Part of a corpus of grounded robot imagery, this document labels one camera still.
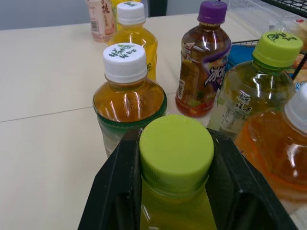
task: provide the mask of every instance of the pink bottle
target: pink bottle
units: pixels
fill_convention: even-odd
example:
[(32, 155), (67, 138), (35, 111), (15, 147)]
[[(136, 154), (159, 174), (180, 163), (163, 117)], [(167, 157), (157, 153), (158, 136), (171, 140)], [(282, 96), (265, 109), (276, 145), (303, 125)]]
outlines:
[(90, 10), (92, 36), (97, 42), (108, 42), (116, 32), (110, 0), (86, 0)]

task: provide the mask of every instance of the bottle neck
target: bottle neck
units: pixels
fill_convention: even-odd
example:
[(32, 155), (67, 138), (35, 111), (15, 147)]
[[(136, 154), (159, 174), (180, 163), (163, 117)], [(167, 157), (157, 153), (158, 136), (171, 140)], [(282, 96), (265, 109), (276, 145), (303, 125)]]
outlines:
[(307, 138), (307, 133), (297, 128), (295, 125), (292, 124), (292, 122), (287, 117), (285, 111), (282, 112), (283, 120), (285, 121), (286, 125), (289, 126), (295, 133), (301, 135), (302, 137)]
[(203, 30), (217, 30), (221, 27), (220, 23), (217, 24), (210, 24), (210, 23), (203, 23), (200, 22), (200, 28)]
[(107, 81), (110, 83), (110, 87), (112, 89), (118, 90), (118, 91), (126, 91), (126, 90), (138, 89), (139, 87), (143, 86), (144, 83), (145, 83), (146, 77), (144, 77), (141, 80), (138, 80), (138, 81), (135, 81), (135, 82), (130, 82), (130, 83), (116, 83), (116, 82), (112, 82), (108, 79), (107, 79)]
[(271, 74), (271, 75), (280, 75), (286, 68), (278, 68), (273, 66), (268, 66), (260, 61), (258, 61), (256, 58), (253, 58), (252, 65), (253, 67), (261, 73)]
[(135, 24), (135, 25), (123, 25), (119, 23), (119, 25), (125, 30), (141, 30), (143, 29), (144, 23)]
[(143, 186), (142, 190), (143, 192), (147, 194), (151, 194), (151, 196), (161, 200), (161, 201), (168, 201), (168, 202), (174, 202), (174, 203), (187, 203), (191, 199), (200, 196), (203, 193), (204, 190), (204, 184), (200, 186), (198, 189), (188, 193), (188, 194), (181, 194), (181, 193), (168, 193), (166, 191), (161, 191), (159, 189), (153, 188), (151, 185), (149, 185), (144, 178), (142, 178)]

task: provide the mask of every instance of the white bottle cap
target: white bottle cap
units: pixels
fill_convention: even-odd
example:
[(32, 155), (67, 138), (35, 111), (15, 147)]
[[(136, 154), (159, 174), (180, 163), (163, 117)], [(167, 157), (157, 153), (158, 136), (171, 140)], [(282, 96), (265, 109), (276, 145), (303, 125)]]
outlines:
[(131, 83), (147, 75), (146, 54), (142, 46), (119, 43), (104, 50), (106, 78), (115, 83)]
[(126, 1), (117, 5), (118, 23), (136, 25), (145, 22), (144, 5), (140, 2)]
[(292, 125), (307, 133), (307, 83), (288, 101), (284, 112)]

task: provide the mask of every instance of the lime green bottle cap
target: lime green bottle cap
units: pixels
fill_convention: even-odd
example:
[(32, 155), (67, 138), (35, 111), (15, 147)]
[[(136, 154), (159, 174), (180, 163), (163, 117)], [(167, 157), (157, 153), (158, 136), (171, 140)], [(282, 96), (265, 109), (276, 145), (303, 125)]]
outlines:
[(142, 177), (162, 194), (189, 194), (206, 180), (213, 140), (197, 120), (167, 115), (152, 121), (140, 138)]
[(291, 66), (303, 46), (303, 41), (290, 33), (271, 31), (261, 36), (253, 57), (276, 68)]

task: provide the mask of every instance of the red tea bottle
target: red tea bottle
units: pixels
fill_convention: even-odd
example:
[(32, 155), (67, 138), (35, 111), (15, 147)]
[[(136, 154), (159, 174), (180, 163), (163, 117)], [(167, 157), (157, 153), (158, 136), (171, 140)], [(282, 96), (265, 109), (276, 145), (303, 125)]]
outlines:
[(184, 115), (206, 115), (222, 85), (231, 48), (230, 38), (220, 27), (226, 10), (224, 2), (204, 1), (198, 16), (200, 24), (182, 38), (176, 105)]

